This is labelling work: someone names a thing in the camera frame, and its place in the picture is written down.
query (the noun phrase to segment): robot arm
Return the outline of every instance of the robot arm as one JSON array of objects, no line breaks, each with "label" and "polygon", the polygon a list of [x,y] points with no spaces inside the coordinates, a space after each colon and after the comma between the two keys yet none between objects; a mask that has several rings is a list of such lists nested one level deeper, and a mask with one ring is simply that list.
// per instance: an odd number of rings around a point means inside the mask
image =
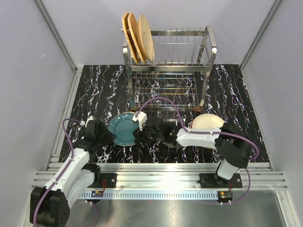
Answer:
[{"label": "robot arm", "polygon": [[70,208],[81,193],[89,187],[101,182],[100,167],[94,162],[95,145],[105,146],[114,139],[102,122],[89,117],[85,131],[75,143],[74,156],[71,154],[56,175],[44,187],[35,187],[30,199],[30,222],[33,223],[35,209],[47,189],[55,182],[46,198],[43,200],[37,215],[37,224],[46,227],[64,227]]},{"label": "robot arm", "polygon": [[[252,146],[241,139],[231,138],[213,132],[229,132],[249,139],[249,136],[239,130],[234,124],[224,123],[221,128],[215,129],[189,129],[185,131],[177,126],[169,126],[156,116],[146,117],[140,112],[133,117],[139,122],[139,129],[134,131],[135,143],[142,147],[150,146],[160,140],[170,148],[199,146],[215,148],[222,155],[223,161],[217,168],[215,178],[217,182],[224,183],[231,180],[233,174],[240,168],[246,168],[249,163]],[[207,132],[206,134],[190,133],[191,131]]]}]

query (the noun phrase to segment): beige plate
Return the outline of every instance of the beige plate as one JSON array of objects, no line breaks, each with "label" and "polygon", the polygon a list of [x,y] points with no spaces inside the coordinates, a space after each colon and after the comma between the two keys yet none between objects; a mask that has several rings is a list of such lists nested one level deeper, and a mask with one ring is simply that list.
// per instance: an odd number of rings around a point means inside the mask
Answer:
[{"label": "beige plate", "polygon": [[129,30],[131,32],[132,39],[133,39],[134,45],[136,47],[136,50],[137,50],[137,52],[140,56],[141,61],[144,64],[146,64],[146,58],[144,58],[142,56],[141,50],[139,48],[139,44],[138,44],[138,41],[137,41],[137,27],[138,27],[138,24],[137,24],[136,18],[134,17],[134,14],[129,13],[127,21],[128,21]]},{"label": "beige plate", "polygon": [[224,124],[224,120],[220,117],[205,113],[196,117],[191,123],[192,129],[214,129],[218,127],[222,127]]},{"label": "beige plate", "polygon": [[139,18],[137,35],[143,57],[153,61],[155,50],[153,47],[152,33],[147,18],[143,14],[141,14]]},{"label": "beige plate", "polygon": [[129,12],[125,12],[122,17],[123,32],[126,37],[129,49],[131,51],[131,56],[132,56],[134,62],[139,64],[139,58],[138,58],[138,55],[136,52],[136,47],[134,46],[134,42],[133,42],[131,35],[127,32],[127,30],[129,30],[128,21],[127,21],[128,14],[129,14]]}]

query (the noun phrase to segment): metal beam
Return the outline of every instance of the metal beam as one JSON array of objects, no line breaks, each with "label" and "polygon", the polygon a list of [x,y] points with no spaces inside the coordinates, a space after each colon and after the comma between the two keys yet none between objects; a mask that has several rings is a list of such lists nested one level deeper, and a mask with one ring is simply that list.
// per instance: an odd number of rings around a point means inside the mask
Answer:
[{"label": "metal beam", "polygon": [[250,59],[252,53],[254,52],[256,46],[258,45],[261,37],[263,36],[264,32],[267,29],[267,26],[269,25],[270,21],[272,20],[274,14],[276,13],[277,9],[279,8],[279,6],[281,5],[283,0],[275,0],[273,5],[271,6],[268,14],[265,17],[265,20],[263,21],[254,41],[252,42],[249,50],[247,51],[242,63],[240,64],[240,68],[241,70],[244,69],[246,63],[248,62],[248,60]]},{"label": "metal beam", "polygon": [[47,26],[49,27],[50,31],[52,32],[56,42],[58,43],[63,55],[65,56],[67,62],[69,63],[71,69],[73,70],[73,72],[75,73],[76,70],[77,70],[77,65],[75,64],[75,62],[73,61],[73,59],[71,58],[71,55],[68,53],[44,3],[42,0],[34,0],[40,10],[40,12],[42,13],[44,19],[45,19],[45,22],[47,24]]}]

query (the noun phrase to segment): plate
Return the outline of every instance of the plate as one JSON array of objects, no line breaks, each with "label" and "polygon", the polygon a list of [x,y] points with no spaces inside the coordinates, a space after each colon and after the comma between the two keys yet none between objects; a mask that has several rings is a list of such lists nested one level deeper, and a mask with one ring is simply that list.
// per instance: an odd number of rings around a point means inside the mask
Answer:
[{"label": "plate", "polygon": [[196,117],[191,123],[192,129],[214,129],[222,127],[224,120],[214,114],[205,113]]},{"label": "plate", "polygon": [[127,21],[128,20],[128,15],[129,15],[129,12],[125,12],[123,17],[122,17],[123,32],[124,32],[124,35],[126,37],[129,49],[131,51],[131,56],[132,56],[134,62],[139,64],[139,58],[137,56],[136,47],[134,46],[134,42],[133,42],[133,39],[132,39],[130,31],[129,31],[128,21]]},{"label": "plate", "polygon": [[114,143],[123,147],[134,145],[133,131],[139,125],[133,122],[134,112],[125,112],[114,117],[107,129],[116,136]]},{"label": "plate", "polygon": [[128,21],[129,30],[130,30],[130,33],[131,33],[134,45],[136,47],[136,50],[137,50],[137,52],[138,52],[138,54],[140,56],[141,61],[144,64],[146,64],[146,58],[144,58],[142,56],[141,50],[140,50],[140,47],[139,47],[139,44],[138,44],[138,40],[137,40],[137,27],[138,27],[138,23],[137,23],[136,18],[134,17],[134,14],[129,13],[127,21]]},{"label": "plate", "polygon": [[143,57],[153,61],[155,50],[153,47],[152,33],[144,14],[141,14],[139,18],[137,36]]}]

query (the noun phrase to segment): wire rack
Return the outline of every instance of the wire rack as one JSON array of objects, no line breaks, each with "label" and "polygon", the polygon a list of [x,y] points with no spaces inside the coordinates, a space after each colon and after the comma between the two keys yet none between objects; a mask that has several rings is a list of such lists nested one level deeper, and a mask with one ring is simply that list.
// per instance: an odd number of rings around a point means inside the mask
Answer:
[{"label": "wire rack", "polygon": [[[208,77],[213,66],[217,48],[212,27],[205,30],[151,31],[155,49],[153,61],[136,64],[130,54],[127,41],[123,55],[128,79],[130,105],[140,108],[148,99],[166,97],[178,108],[198,108],[201,111],[205,97]],[[198,100],[195,72],[205,72],[205,79]],[[156,100],[149,108],[172,109],[166,101]]]}]

